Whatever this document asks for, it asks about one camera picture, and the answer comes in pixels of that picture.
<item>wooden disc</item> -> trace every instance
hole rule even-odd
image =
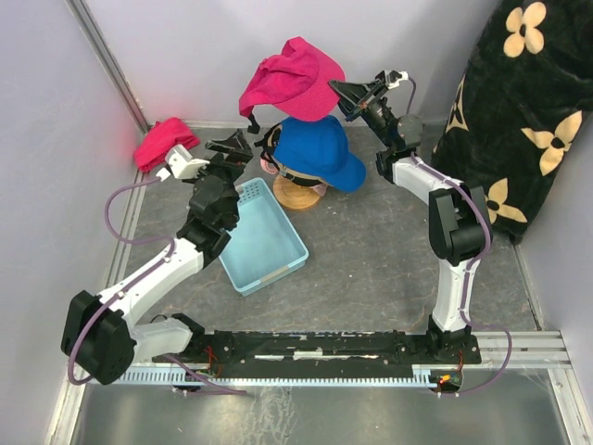
[[[281,174],[274,179],[273,192],[278,202],[289,210],[308,210],[322,198],[312,188],[296,185]]]

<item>black blanket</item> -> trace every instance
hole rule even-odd
[[[481,184],[494,227],[520,239],[592,109],[593,0],[502,0],[472,52],[433,165]]]

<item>hat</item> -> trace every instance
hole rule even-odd
[[[334,116],[315,122],[288,118],[281,122],[274,150],[278,162],[296,172],[322,178],[327,184],[354,192],[366,177],[364,164],[348,151],[344,128]]]
[[[259,64],[239,98],[239,113],[249,118],[254,106],[270,104],[301,121],[318,121],[339,100],[328,81],[345,79],[335,61],[302,37],[294,37],[281,54]]]

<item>plastic tray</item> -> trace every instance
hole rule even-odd
[[[303,267],[309,251],[263,179],[237,191],[239,223],[220,259],[233,287],[246,297]]]

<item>white wall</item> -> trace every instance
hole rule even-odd
[[[103,282],[115,244],[102,209],[133,180],[138,134],[65,2],[3,2],[0,58],[0,443],[37,445],[69,300]]]
[[[149,120],[245,123],[239,96],[260,61],[296,35],[338,61],[352,82],[383,69],[407,70],[419,84],[412,110],[444,120],[498,0],[87,3]],[[409,92],[406,85],[392,93],[396,113]],[[260,123],[282,118],[272,107],[256,111]]]
[[[593,121],[566,154],[541,213],[521,244],[547,328],[561,329],[593,413]]]

